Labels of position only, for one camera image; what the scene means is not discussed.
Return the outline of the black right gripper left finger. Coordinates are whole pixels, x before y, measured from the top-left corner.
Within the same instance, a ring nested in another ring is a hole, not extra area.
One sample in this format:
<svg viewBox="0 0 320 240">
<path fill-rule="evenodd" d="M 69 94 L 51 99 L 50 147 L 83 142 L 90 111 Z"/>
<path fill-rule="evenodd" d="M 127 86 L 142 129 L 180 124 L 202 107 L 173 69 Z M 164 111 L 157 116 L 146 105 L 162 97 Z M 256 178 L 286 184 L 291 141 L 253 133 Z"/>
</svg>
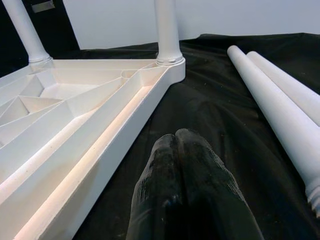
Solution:
<svg viewBox="0 0 320 240">
<path fill-rule="evenodd" d="M 179 240 L 184 238 L 184 203 L 172 134 L 155 141 L 131 200 L 129 239 Z"/>
</svg>

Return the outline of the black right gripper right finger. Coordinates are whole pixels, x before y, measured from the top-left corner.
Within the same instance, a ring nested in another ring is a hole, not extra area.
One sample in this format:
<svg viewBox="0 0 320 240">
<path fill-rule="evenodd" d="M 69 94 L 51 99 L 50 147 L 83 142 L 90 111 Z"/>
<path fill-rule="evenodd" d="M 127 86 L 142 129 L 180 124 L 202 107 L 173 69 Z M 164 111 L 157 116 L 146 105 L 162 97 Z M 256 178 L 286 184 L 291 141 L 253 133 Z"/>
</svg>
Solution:
<svg viewBox="0 0 320 240">
<path fill-rule="evenodd" d="M 176 131 L 193 240 L 261 240 L 263 234 L 233 174 L 208 141 Z"/>
</svg>

